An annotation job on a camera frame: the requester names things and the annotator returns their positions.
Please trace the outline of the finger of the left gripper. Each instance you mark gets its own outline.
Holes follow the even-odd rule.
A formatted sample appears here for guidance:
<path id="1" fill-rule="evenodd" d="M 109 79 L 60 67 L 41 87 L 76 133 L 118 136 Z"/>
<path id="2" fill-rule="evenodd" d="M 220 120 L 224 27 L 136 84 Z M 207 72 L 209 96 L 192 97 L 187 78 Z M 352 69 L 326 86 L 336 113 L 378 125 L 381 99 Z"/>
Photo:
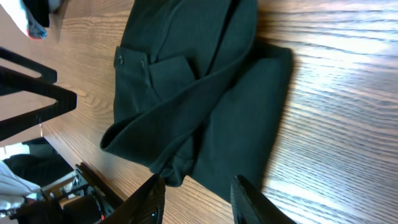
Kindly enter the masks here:
<path id="1" fill-rule="evenodd" d="M 76 93 L 55 85 L 57 81 L 56 70 L 3 47 L 1 48 L 1 58 L 40 74 L 39 78 L 33 78 L 15 70 L 1 67 L 1 96 L 28 91 L 55 100 L 52 105 L 1 121 L 2 141 L 37 124 L 76 109 Z"/>

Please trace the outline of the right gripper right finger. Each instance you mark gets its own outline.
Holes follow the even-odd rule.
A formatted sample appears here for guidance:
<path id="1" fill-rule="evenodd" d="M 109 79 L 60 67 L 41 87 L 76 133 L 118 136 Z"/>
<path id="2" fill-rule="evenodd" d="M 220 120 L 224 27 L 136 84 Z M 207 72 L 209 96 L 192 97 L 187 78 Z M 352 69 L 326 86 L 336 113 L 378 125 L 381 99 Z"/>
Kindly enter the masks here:
<path id="1" fill-rule="evenodd" d="M 237 224 L 295 224 L 242 175 L 234 177 L 230 199 Z"/>

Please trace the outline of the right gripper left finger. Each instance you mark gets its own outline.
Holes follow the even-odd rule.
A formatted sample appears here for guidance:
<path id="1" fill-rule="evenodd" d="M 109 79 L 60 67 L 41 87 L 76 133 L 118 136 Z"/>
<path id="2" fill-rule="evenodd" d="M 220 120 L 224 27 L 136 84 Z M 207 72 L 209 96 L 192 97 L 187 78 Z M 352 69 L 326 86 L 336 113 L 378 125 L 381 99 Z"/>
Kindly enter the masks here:
<path id="1" fill-rule="evenodd" d="M 165 181 L 154 174 L 99 224 L 162 224 Z"/>

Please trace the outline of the black t-shirt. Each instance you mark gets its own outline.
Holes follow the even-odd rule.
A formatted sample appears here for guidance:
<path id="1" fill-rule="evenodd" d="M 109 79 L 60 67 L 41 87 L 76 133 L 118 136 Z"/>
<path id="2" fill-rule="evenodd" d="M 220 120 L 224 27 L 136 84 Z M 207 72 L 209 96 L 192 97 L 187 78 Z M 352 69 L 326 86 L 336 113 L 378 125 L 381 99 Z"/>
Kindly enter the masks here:
<path id="1" fill-rule="evenodd" d="M 255 0 L 136 1 L 101 149 L 224 200 L 237 175 L 261 188 L 293 55 L 256 39 L 257 13 Z"/>

